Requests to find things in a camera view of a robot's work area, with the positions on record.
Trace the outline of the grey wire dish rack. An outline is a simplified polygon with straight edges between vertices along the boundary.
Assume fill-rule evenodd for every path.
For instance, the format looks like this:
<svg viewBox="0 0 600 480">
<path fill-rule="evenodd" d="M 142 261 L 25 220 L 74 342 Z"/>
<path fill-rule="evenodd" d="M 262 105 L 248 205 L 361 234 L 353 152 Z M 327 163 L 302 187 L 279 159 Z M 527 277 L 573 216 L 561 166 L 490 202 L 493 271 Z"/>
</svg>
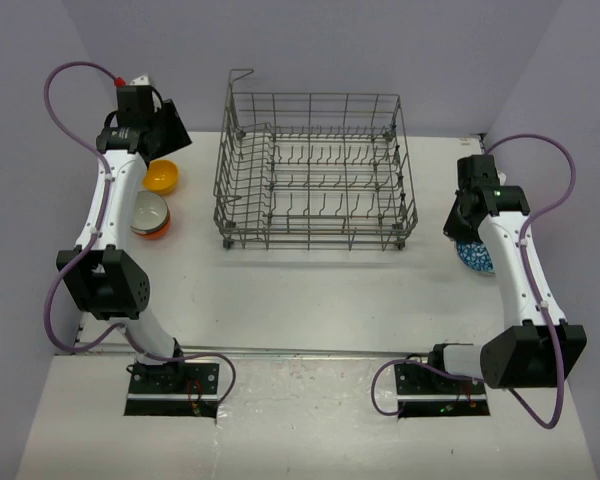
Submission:
<svg viewBox="0 0 600 480">
<path fill-rule="evenodd" d="M 401 98 L 265 92 L 229 73 L 213 185 L 225 249 L 405 248 L 418 222 Z"/>
</svg>

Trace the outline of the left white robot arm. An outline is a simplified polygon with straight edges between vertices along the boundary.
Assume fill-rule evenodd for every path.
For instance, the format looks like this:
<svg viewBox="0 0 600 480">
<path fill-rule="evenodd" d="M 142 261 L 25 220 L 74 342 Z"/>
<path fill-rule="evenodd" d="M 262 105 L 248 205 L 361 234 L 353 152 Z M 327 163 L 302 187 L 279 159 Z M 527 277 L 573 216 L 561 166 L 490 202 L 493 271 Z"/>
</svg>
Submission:
<svg viewBox="0 0 600 480">
<path fill-rule="evenodd" d="M 85 225 L 56 266 L 77 308 L 119 331 L 152 380 L 175 393 L 188 379 L 177 340 L 149 308 L 150 281 L 127 251 L 135 203 L 150 163 L 191 143 L 177 109 L 148 78 L 116 89 L 117 108 L 98 135 L 97 181 Z"/>
</svg>

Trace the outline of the yellow bowl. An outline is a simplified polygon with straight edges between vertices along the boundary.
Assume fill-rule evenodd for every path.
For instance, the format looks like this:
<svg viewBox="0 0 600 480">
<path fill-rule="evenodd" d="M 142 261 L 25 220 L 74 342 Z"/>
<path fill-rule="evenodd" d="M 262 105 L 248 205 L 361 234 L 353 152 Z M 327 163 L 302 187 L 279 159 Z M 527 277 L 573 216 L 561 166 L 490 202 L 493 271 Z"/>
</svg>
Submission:
<svg viewBox="0 0 600 480">
<path fill-rule="evenodd" d="M 147 191 L 165 196 L 176 190 L 178 181 L 177 165 L 168 159 L 158 159 L 149 164 L 142 185 Z"/>
</svg>

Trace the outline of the teal white bowl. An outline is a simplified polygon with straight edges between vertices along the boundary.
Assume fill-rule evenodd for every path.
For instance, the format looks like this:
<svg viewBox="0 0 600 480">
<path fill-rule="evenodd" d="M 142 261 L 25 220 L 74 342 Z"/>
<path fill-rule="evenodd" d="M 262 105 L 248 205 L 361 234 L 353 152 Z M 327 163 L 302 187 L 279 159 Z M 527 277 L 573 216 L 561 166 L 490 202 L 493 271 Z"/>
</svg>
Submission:
<svg viewBox="0 0 600 480">
<path fill-rule="evenodd" d="M 137 194 L 131 230 L 152 232 L 159 229 L 167 219 L 170 219 L 170 210 L 163 197 L 149 191 L 140 191 Z"/>
</svg>

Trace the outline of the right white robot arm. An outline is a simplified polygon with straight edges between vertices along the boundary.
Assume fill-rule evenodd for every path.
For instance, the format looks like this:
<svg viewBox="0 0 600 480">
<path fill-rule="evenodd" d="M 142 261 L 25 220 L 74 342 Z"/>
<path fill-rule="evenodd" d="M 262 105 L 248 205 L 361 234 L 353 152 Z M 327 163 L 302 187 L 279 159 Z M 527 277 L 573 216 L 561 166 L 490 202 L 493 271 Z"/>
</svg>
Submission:
<svg viewBox="0 0 600 480">
<path fill-rule="evenodd" d="M 457 162 L 456 198 L 443 227 L 458 245 L 478 243 L 491 259 L 501 295 L 504 330 L 483 345 L 435 346 L 440 359 L 426 368 L 428 385 L 447 393 L 462 377 L 493 388 L 551 388 L 570 373 L 587 343 L 567 322 L 535 250 L 526 196 L 502 185 L 491 155 Z"/>
</svg>

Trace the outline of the orange white bowl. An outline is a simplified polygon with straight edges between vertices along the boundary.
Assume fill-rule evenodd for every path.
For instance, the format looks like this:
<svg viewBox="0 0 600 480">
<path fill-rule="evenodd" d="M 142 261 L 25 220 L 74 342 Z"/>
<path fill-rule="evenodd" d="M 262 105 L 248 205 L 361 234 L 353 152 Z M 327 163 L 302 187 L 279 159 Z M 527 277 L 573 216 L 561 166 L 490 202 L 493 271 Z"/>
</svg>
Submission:
<svg viewBox="0 0 600 480">
<path fill-rule="evenodd" d="M 137 235 L 137 236 L 139 236 L 141 238 L 144 238 L 144 239 L 157 240 L 157 239 L 160 239 L 160 238 L 164 237 L 167 234 L 167 232 L 170 229 L 170 226 L 171 226 L 171 220 L 167 219 L 165 221 L 165 223 L 159 229 L 156 229 L 155 231 L 152 231 L 152 232 L 143 232 L 143 231 L 140 231 L 140 230 L 132 229 L 132 232 L 135 235 Z"/>
</svg>

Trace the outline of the red patterned white bowl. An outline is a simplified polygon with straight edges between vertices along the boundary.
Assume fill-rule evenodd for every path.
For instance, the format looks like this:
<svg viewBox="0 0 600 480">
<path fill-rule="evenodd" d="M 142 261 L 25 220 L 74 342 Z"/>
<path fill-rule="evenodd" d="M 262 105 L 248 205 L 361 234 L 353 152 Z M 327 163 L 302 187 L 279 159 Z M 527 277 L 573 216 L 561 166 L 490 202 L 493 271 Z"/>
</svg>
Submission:
<svg viewBox="0 0 600 480">
<path fill-rule="evenodd" d="M 470 270 L 494 275 L 494 267 L 486 246 L 480 242 L 456 242 L 455 249 L 461 262 Z"/>
</svg>

